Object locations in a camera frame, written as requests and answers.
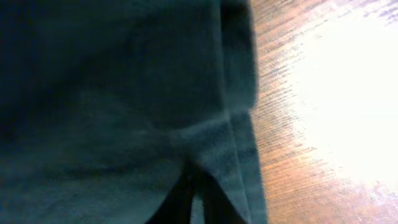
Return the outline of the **dark green t-shirt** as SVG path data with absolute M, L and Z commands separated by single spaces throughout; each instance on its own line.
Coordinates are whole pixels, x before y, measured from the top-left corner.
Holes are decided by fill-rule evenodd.
M 248 1 L 1 2 L 1 222 L 146 223 L 184 164 L 266 223 Z

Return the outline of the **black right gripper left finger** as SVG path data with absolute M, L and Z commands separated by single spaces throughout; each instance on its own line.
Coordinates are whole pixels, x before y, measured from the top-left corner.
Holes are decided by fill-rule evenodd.
M 146 224 L 190 224 L 195 192 L 193 164 L 187 161 L 178 181 Z

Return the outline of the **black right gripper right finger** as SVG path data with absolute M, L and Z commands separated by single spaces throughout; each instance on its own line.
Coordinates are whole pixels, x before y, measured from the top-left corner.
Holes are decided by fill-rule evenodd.
M 211 174 L 200 169 L 196 183 L 203 201 L 205 224 L 247 224 Z

